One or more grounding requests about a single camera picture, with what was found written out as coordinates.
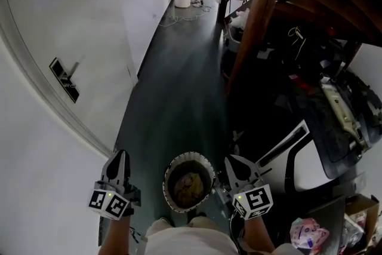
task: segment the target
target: dark gray floor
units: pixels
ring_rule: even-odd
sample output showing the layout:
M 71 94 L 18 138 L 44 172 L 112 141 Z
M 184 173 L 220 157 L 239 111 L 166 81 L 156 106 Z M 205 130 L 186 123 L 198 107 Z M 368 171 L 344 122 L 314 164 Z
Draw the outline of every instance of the dark gray floor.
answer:
M 177 226 L 186 224 L 186 215 L 171 212 L 162 194 L 165 167 L 173 158 L 197 151 L 216 171 L 223 165 L 228 134 L 219 69 L 221 28 L 215 24 L 217 3 L 204 1 L 211 11 L 196 21 L 158 27 L 119 132 L 117 148 L 129 152 L 131 183 L 142 191 L 142 207 L 132 219 L 140 233 L 163 215 L 171 216 Z M 171 23 L 169 16 L 203 13 L 203 8 L 170 4 L 161 24 Z M 198 211 L 228 231 L 212 195 Z

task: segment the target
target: cardboard box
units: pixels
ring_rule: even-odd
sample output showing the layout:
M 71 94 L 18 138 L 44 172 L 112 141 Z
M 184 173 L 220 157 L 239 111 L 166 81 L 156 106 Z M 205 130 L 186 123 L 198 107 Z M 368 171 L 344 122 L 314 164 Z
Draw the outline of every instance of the cardboard box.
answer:
M 352 214 L 359 213 L 363 210 L 366 210 L 366 238 L 361 240 L 361 243 L 357 244 L 353 248 L 345 249 L 344 255 L 356 255 L 364 252 L 372 240 L 375 226 L 378 222 L 378 214 L 380 210 L 379 203 L 363 195 L 356 195 L 351 199 L 351 202 L 346 205 L 345 212 L 351 216 Z

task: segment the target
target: cable on floor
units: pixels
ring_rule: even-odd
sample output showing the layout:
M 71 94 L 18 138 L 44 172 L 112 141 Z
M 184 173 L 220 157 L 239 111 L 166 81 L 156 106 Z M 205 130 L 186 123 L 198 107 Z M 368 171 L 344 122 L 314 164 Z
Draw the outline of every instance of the cable on floor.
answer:
M 160 27 L 164 27 L 164 28 L 167 28 L 167 27 L 170 27 L 174 24 L 176 24 L 178 21 L 195 21 L 198 19 L 198 17 L 202 17 L 204 15 L 206 15 L 207 13 L 211 12 L 212 8 L 209 7 L 209 6 L 205 6 L 203 8 L 203 14 L 201 15 L 195 15 L 194 17 L 191 17 L 191 18 L 188 18 L 188 17 L 182 17 L 182 16 L 169 16 L 169 19 L 173 20 L 174 22 L 173 23 L 170 23 L 170 24 L 158 24 L 158 26 Z

